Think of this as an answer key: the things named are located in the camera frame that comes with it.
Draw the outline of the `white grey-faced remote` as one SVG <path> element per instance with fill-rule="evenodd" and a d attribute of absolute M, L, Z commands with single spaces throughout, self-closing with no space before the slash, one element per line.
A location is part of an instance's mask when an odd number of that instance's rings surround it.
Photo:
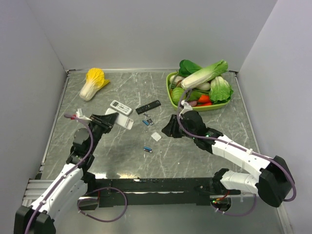
<path fill-rule="evenodd" d="M 125 128 L 127 130 L 132 129 L 134 121 L 131 118 L 129 118 L 129 117 L 125 116 L 124 114 L 119 113 L 118 111 L 115 111 L 114 109 L 111 109 L 111 108 L 108 108 L 105 112 L 106 115 L 113 114 L 113 113 L 118 114 L 118 117 L 115 121 L 115 124 L 119 125 L 120 127 Z"/>

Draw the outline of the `white battery cover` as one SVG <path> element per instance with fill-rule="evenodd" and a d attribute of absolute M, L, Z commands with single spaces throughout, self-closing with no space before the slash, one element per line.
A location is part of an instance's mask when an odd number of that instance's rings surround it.
<path fill-rule="evenodd" d="M 159 141 L 161 139 L 161 135 L 157 132 L 152 133 L 151 137 L 155 140 L 155 141 Z"/>

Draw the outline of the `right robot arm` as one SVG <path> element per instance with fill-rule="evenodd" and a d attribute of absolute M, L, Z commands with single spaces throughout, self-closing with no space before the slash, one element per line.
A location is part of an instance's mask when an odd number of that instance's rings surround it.
<path fill-rule="evenodd" d="M 279 207 L 294 186 L 283 158 L 259 155 L 239 145 L 220 131 L 207 127 L 197 111 L 188 111 L 180 116 L 173 114 L 161 131 L 168 137 L 189 137 L 198 148 L 245 170 L 244 173 L 237 173 L 222 169 L 215 173 L 213 189 L 218 194 L 240 190 L 258 195 L 272 207 Z"/>

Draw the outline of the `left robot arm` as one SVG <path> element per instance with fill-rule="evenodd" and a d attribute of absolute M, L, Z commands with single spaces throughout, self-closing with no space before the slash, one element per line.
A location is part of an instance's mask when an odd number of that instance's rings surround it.
<path fill-rule="evenodd" d="M 103 134 L 113 128 L 118 113 L 79 118 L 65 114 L 84 125 L 74 134 L 73 146 L 61 172 L 51 185 L 28 207 L 21 206 L 15 215 L 16 234 L 55 234 L 66 213 L 85 195 L 95 193 L 96 180 L 88 170 L 93 152 Z"/>

